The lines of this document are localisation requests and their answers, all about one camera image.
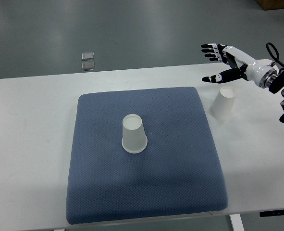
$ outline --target concrete floor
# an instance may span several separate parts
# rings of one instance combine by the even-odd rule
[[[255,0],[0,1],[0,78],[81,72],[81,54],[95,70],[209,63],[203,43],[233,45],[284,63],[284,9],[263,11]],[[242,215],[246,231],[284,231],[284,216]],[[89,230],[232,230],[228,217],[194,218]]]

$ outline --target robotic hand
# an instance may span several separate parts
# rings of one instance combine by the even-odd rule
[[[270,51],[271,46],[276,57]],[[279,61],[279,54],[276,47],[267,43],[266,47],[270,56],[274,61],[270,65],[261,65],[254,58],[244,53],[243,51],[233,47],[225,46],[217,43],[209,43],[201,45],[202,52],[206,53],[205,57],[210,58],[210,61],[219,61],[230,65],[232,69],[220,72],[217,75],[202,78],[204,82],[211,83],[226,83],[243,78],[247,81],[252,80],[261,88],[269,88],[273,94],[277,93],[284,87],[284,64]],[[282,69],[277,73],[273,66],[278,63]],[[284,111],[284,100],[281,102]],[[280,121],[284,123],[284,114]]]

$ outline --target white paper cup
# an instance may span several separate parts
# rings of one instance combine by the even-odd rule
[[[222,87],[210,106],[210,114],[216,119],[230,117],[235,101],[236,90],[232,87]]]
[[[123,148],[129,153],[140,153],[146,148],[147,142],[141,117],[126,115],[123,119]]]

